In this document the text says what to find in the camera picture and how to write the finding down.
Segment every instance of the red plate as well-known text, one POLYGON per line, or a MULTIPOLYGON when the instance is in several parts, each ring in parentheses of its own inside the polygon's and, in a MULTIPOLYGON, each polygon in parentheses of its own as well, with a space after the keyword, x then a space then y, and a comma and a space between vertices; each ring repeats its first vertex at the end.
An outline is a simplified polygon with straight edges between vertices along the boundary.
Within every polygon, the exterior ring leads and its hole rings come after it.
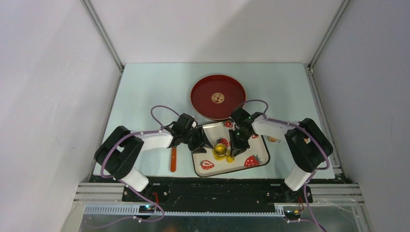
POLYGON ((198 113, 212 120, 227 119, 246 100, 242 85, 225 75, 207 76, 191 91, 191 102, 198 113))

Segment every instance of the strawberry illustration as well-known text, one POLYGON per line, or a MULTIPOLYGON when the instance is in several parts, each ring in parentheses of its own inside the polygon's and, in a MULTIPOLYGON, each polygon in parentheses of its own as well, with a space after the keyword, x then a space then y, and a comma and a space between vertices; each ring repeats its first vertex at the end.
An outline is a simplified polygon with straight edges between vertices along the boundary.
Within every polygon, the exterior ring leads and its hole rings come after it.
POLYGON ((261 164, 261 159, 259 159, 259 157, 257 155, 252 155, 249 156, 245 163, 244 163, 244 167, 245 168, 251 168, 251 167, 255 167, 255 166, 259 166, 259 164, 261 164))
POLYGON ((224 139, 224 138, 222 138, 222 137, 220 137, 220 138, 217 140, 217 143, 218 143, 218 144, 223 144, 223 145, 225 145, 226 147, 229 146, 228 140, 226 140, 226 139, 224 139))
POLYGON ((228 128, 234 127, 234 125, 232 124, 232 122, 230 120, 224 121, 223 126, 228 127, 228 128))
POLYGON ((215 167, 215 165, 209 160, 203 160, 203 161, 199 162, 199 165, 204 170, 208 170, 208 169, 211 169, 211 168, 215 167))

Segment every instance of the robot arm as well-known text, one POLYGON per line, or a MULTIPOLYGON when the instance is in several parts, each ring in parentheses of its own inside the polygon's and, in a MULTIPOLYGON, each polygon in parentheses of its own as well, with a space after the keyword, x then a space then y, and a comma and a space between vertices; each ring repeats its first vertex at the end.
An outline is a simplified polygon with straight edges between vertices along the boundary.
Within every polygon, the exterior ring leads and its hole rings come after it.
POLYGON ((235 122, 234 130, 229 130, 232 143, 231 154, 234 157, 249 148, 248 139, 254 134, 268 135, 287 142, 295 165, 289 176, 285 178, 285 184, 292 191, 299 190, 319 164, 324 162, 323 154, 318 147, 307 134, 295 126, 303 128, 309 133, 318 142, 326 156, 333 152, 330 142, 310 118, 305 118, 301 122, 285 124, 281 123, 280 120, 265 118, 259 112, 250 115, 242 108, 236 109, 231 114, 231 118, 235 122))
POLYGON ((120 180, 142 191, 148 184, 148 179, 139 172, 134 164, 140 152, 154 148, 175 147, 181 143, 187 144, 193 152, 205 152, 204 147, 212 147, 205 136, 202 127, 196 127, 193 117, 181 114, 177 122, 166 126, 163 130, 131 132, 124 126, 117 127, 104 141, 94 155, 94 159, 115 180, 120 180))
MULTIPOLYGON (((235 122, 234 130, 229 130, 233 157, 249 148, 248 139, 254 134, 287 141, 296 163, 285 178, 286 186, 292 191, 299 190, 324 161, 321 151, 310 142, 309 137, 292 126, 296 124, 275 122, 274 119, 264 118, 259 112, 250 115, 242 108, 236 109, 231 118, 235 122)), ((306 118, 297 124, 313 136, 326 156, 333 152, 329 141, 312 119, 306 118)), ((117 127, 97 150, 94 158, 102 166, 102 173, 105 169, 114 179, 142 191, 147 186, 148 179, 134 167, 138 154, 154 148, 175 147, 181 143, 187 144, 193 153, 206 152, 204 147, 212 148, 202 127, 197 127, 193 117, 182 114, 177 122, 162 130, 131 133, 124 126, 117 127)))

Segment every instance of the white enclosure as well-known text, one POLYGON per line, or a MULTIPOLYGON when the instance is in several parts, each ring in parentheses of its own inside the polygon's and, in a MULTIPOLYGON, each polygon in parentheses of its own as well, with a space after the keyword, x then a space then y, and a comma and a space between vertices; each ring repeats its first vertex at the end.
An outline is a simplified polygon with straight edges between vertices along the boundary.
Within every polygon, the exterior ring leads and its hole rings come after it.
POLYGON ((342 0, 93 1, 124 63, 309 63, 342 0))

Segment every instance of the strawberry print tray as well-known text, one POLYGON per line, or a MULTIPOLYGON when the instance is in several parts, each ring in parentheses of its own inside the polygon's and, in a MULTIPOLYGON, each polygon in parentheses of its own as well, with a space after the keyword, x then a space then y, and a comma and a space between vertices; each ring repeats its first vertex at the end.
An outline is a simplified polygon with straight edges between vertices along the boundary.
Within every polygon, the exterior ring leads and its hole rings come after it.
MULTIPOLYGON (((224 144, 228 150, 231 149, 228 130, 234 126, 233 122, 227 120, 201 126, 213 146, 224 144)), ((234 161, 229 160, 232 162, 228 162, 229 158, 216 159, 209 148, 205 148, 206 153, 192 154, 195 173, 200 177, 208 177, 266 165, 270 156, 263 137, 253 136, 249 139, 249 145, 250 148, 237 155, 234 161)))

